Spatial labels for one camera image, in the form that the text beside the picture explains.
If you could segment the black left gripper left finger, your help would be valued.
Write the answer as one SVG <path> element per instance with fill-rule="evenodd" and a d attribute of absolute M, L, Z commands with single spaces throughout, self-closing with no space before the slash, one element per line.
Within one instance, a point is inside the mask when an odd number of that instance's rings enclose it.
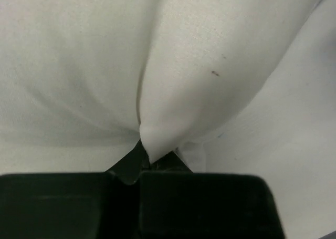
<path fill-rule="evenodd" d="M 133 238 L 142 143 L 105 172 L 1 176 L 1 238 Z"/>

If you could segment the white pillow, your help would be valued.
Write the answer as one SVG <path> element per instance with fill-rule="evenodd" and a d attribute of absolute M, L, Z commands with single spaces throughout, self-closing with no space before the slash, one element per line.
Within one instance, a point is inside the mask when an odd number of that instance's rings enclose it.
<path fill-rule="evenodd" d="M 335 230 L 335 0 L 1 0 L 1 174 L 104 171 L 142 141 L 270 184 Z"/>

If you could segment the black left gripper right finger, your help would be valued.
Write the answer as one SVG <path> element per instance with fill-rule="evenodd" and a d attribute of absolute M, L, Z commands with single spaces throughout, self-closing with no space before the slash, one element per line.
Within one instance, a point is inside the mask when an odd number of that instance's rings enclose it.
<path fill-rule="evenodd" d="M 284 238 L 260 177 L 193 173 L 175 153 L 139 178 L 140 238 Z"/>

